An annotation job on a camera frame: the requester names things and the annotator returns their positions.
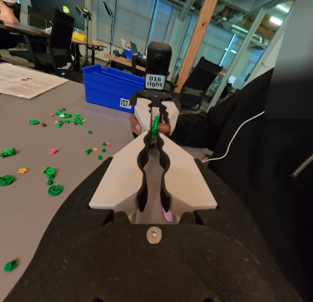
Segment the printed paper sheet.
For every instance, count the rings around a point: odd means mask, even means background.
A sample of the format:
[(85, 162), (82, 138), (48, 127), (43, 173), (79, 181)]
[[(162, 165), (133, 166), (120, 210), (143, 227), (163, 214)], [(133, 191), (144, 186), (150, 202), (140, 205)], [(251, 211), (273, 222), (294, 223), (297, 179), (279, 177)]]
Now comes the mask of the printed paper sheet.
[(33, 69), (0, 64), (0, 93), (25, 99), (32, 99), (64, 83), (67, 79), (42, 73)]

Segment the black office chair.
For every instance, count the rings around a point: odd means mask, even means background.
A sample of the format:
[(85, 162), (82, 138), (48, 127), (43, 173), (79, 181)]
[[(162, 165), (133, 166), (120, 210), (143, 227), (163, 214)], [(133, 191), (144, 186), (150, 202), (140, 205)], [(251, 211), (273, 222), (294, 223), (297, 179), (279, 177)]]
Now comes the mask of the black office chair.
[(23, 33), (23, 38), (28, 48), (27, 51), (9, 51), (13, 57), (19, 57), (34, 64), (39, 71), (57, 74), (58, 70), (70, 64), (73, 69), (74, 62), (71, 54), (72, 34), (74, 30), (74, 18), (64, 12), (55, 9), (53, 25), (50, 35), (44, 38), (46, 50), (36, 50), (34, 42)]
[(222, 70), (223, 66), (216, 65), (206, 60), (205, 57), (201, 57), (179, 93), (173, 91), (177, 88), (179, 74), (177, 74), (175, 81), (167, 80), (166, 82), (170, 85), (169, 93), (180, 102), (180, 110), (199, 111), (205, 93)]

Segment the large black screen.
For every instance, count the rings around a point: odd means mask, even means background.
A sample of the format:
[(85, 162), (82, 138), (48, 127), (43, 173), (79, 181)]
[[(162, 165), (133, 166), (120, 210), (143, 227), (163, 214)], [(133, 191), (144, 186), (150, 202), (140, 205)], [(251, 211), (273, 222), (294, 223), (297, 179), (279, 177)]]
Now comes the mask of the large black screen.
[(76, 7), (84, 7), (85, 0), (30, 0), (31, 7), (41, 13), (48, 21), (53, 21), (55, 10), (74, 18), (74, 27), (84, 31), (85, 20), (82, 14), (76, 11)]

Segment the pile of green leaf pieces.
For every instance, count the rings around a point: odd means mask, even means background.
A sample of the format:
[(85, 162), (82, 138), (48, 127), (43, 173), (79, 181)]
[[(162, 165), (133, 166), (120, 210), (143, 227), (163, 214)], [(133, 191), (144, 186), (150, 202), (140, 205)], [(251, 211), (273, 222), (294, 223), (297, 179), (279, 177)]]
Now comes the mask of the pile of green leaf pieces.
[(57, 128), (61, 128), (63, 124), (73, 123), (74, 125), (82, 125), (87, 120), (84, 117), (80, 116), (80, 113), (75, 113), (72, 116), (70, 113), (66, 111), (62, 111), (62, 108), (58, 108), (56, 112), (54, 112), (54, 116), (57, 117), (55, 120), (55, 126)]

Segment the blue plastic bin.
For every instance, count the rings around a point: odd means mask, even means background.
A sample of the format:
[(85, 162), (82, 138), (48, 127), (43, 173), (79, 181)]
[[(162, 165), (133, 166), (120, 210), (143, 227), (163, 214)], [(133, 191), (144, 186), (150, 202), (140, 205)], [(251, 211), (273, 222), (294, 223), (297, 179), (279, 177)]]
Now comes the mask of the blue plastic bin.
[(85, 100), (88, 103), (132, 113), (130, 96), (144, 89), (144, 78), (111, 67), (82, 68)]

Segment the person's right forearm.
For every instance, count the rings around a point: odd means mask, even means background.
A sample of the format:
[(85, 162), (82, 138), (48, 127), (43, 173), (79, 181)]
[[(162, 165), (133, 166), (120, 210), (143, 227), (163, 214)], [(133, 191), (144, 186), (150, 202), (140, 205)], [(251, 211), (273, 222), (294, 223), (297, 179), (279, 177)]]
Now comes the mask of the person's right forearm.
[(176, 127), (169, 138), (180, 146), (215, 150), (221, 133), (236, 106), (221, 102), (206, 112), (178, 116)]

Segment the slanted wooden beam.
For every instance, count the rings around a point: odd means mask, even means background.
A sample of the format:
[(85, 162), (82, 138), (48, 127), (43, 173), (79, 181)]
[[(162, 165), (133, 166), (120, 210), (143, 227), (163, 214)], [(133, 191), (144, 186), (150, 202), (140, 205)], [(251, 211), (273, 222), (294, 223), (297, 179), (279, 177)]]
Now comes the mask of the slanted wooden beam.
[(217, 2), (218, 0), (204, 0), (203, 2), (192, 36), (190, 38), (190, 42), (183, 58), (182, 65), (179, 70), (179, 77), (176, 83), (177, 87), (174, 89), (175, 93), (180, 93), (183, 84), (189, 77), (190, 70), (193, 67), (203, 36), (212, 18)]

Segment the person in black jacket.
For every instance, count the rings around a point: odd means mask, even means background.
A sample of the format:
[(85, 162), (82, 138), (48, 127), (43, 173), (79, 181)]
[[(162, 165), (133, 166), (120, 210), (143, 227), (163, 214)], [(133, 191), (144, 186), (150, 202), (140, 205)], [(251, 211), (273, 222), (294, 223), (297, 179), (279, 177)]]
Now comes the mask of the person in black jacket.
[(236, 110), (209, 167), (245, 202), (277, 264), (312, 301), (312, 120), (270, 119), (265, 103), (274, 69), (224, 101)]

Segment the yellow box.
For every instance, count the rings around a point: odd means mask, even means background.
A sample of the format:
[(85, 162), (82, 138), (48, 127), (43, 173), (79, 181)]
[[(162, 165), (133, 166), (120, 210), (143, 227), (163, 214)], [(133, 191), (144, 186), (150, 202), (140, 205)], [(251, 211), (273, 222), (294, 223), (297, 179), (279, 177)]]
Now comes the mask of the yellow box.
[(76, 31), (72, 34), (71, 43), (74, 45), (87, 45), (87, 36), (84, 34), (77, 33)]

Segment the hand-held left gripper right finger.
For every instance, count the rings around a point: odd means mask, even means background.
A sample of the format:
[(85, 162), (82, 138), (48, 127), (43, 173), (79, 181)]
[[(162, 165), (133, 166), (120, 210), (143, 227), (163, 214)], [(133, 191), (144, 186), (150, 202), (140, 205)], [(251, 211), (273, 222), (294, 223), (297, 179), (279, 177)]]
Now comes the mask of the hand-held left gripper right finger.
[(208, 169), (163, 134), (157, 134), (161, 176), (160, 200), (164, 212), (181, 218), (186, 212), (216, 209), (206, 181)]

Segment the person's right hand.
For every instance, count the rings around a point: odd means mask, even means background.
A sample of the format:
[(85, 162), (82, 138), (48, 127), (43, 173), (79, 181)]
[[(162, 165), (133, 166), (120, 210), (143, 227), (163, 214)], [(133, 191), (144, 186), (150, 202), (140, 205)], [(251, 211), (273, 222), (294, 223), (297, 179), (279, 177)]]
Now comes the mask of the person's right hand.
[(133, 136), (134, 138), (137, 138), (142, 133), (142, 126), (140, 125), (134, 113), (130, 115), (130, 124)]

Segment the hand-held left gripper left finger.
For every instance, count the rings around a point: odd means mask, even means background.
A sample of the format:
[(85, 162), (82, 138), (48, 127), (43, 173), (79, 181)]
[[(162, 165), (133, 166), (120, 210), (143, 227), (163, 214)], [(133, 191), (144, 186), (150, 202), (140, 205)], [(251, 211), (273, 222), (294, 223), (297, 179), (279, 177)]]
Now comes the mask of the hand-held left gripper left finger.
[(89, 207), (132, 216), (143, 212), (147, 204), (147, 176), (144, 170), (149, 160), (151, 132), (143, 132), (127, 146), (104, 162), (107, 168)]

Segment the black light stand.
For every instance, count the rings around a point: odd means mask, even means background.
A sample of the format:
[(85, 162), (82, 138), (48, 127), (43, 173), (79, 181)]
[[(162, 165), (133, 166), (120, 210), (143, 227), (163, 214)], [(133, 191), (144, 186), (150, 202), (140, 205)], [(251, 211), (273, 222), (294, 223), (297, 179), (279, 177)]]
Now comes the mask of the black light stand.
[(88, 62), (88, 49), (89, 49), (89, 21), (92, 20), (92, 14), (91, 12), (85, 8), (85, 7), (81, 7), (79, 5), (76, 5), (76, 12), (79, 15), (83, 15), (83, 18), (86, 20), (86, 46), (85, 46), (85, 61), (84, 61), (84, 67), (89, 66), (89, 62)]
[(112, 42), (113, 42), (113, 34), (114, 34), (114, 19), (115, 19), (115, 15), (114, 13), (112, 12), (111, 8), (109, 7), (107, 1), (103, 1), (103, 4), (105, 6), (105, 9), (107, 11), (107, 14), (109, 16), (109, 18), (111, 19), (111, 30), (110, 30), (110, 40), (109, 40), (109, 54), (111, 55), (112, 54)]

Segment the green web toy piece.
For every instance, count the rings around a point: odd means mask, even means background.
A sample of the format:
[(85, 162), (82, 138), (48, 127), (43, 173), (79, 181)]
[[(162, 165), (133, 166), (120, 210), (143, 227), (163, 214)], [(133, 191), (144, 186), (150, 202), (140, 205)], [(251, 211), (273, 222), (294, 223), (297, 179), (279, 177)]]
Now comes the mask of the green web toy piece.
[(155, 116), (151, 126), (151, 144), (153, 145), (156, 142), (156, 137), (158, 134), (159, 127), (159, 116)]

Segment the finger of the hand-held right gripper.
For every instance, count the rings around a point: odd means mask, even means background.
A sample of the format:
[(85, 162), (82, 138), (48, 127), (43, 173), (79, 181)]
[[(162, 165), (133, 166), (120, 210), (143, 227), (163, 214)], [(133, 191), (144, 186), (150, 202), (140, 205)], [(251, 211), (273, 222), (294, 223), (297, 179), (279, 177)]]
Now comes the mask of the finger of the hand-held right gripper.
[(181, 104), (178, 100), (167, 100), (167, 101), (160, 102), (159, 123), (165, 123), (171, 126), (170, 135), (173, 134), (176, 128), (180, 108), (181, 108)]
[(139, 135), (145, 131), (152, 130), (155, 116), (157, 116), (157, 107), (152, 106), (151, 100), (137, 98), (135, 117), (141, 126), (141, 129), (139, 129)]

